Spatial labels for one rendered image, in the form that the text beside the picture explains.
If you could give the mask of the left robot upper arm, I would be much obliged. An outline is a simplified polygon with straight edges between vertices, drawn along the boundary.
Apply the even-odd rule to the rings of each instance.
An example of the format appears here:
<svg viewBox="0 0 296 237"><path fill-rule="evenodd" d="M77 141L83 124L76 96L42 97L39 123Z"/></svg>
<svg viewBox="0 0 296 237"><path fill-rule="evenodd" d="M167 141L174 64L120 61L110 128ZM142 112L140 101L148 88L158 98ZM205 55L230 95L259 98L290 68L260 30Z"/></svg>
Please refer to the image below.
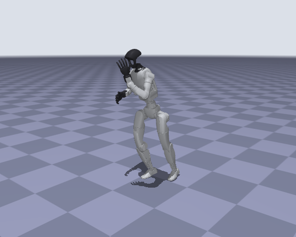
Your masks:
<svg viewBox="0 0 296 237"><path fill-rule="evenodd" d="M150 90L151 90L151 85L152 85L152 82L154 80L154 74L149 72L149 71L146 71L145 74L144 74L144 91L147 92L148 94L148 97L149 97L149 94L150 94ZM142 98L141 96L139 96L139 99L140 100L147 100L147 98Z"/></svg>

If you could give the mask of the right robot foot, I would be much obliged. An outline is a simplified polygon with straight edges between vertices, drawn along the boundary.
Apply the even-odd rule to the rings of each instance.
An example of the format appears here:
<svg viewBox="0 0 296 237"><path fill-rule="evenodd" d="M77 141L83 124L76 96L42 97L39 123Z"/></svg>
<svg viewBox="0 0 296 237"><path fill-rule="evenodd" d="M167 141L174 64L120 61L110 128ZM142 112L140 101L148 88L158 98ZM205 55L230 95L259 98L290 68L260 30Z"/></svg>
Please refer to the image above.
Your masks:
<svg viewBox="0 0 296 237"><path fill-rule="evenodd" d="M141 178L142 178L142 179L147 179L148 177L150 177L150 176L152 176L152 175L154 175L154 174L156 174L156 173L157 173L157 169L154 167L152 171L147 170L147 171L141 176Z"/></svg>

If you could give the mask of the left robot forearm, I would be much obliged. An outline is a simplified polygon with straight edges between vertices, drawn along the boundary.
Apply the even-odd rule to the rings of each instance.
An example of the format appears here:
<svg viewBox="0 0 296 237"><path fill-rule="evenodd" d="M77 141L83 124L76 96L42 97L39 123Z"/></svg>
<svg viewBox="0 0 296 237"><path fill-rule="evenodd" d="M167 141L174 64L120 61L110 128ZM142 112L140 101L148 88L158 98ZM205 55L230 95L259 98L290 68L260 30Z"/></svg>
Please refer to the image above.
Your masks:
<svg viewBox="0 0 296 237"><path fill-rule="evenodd" d="M142 89L138 88L136 85L134 85L134 83L132 82L131 78L128 77L126 78L126 84L127 84L127 87L129 89L131 89L131 91L135 94L135 95L139 95L141 96L142 98L147 98L148 97L148 94L147 92L143 91Z"/></svg>

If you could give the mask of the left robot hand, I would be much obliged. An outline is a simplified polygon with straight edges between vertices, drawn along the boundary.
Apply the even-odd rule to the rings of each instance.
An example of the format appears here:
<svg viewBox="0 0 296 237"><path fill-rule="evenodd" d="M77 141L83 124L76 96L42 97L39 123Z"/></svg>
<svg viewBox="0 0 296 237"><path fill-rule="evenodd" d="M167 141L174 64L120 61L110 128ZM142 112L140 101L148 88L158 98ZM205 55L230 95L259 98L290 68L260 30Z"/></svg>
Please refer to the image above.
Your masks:
<svg viewBox="0 0 296 237"><path fill-rule="evenodd" d="M117 62L117 65L119 66L121 73L124 75L123 77L124 77L124 80L125 80L125 82L126 82L126 78L128 78L128 77L131 78L131 75L129 74L129 73L130 73L130 68L131 68L131 63L130 63L130 61L129 61L129 67L128 67L126 59L124 58L125 63L124 63L123 59L121 59L121 60L122 60L122 63L123 63L124 66L122 65L122 63L121 63L120 60L119 60L119 62L120 62L120 64L121 64L121 67L122 67L122 68L120 67L120 65L118 64L118 62ZM125 65L125 64L126 64L126 65ZM131 78L131 79L132 79L132 78Z"/></svg>

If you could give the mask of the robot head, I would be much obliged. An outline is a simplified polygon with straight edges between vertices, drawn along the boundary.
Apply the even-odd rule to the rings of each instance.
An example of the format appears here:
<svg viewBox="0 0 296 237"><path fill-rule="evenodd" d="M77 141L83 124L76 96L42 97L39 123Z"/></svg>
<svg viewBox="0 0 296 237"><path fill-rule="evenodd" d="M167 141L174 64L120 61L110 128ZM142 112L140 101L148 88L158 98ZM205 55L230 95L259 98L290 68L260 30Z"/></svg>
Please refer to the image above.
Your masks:
<svg viewBox="0 0 296 237"><path fill-rule="evenodd" d="M138 70L139 68L145 69L145 67L143 67L140 63L136 63L136 59L140 55L141 55L141 52L137 49L131 49L125 55L125 58L128 60L128 62L130 61L130 63L131 63L131 60L133 60L134 64L133 65L131 64L131 68L133 68L133 69L135 68L134 72L136 72L136 73L140 71L140 70Z"/></svg>

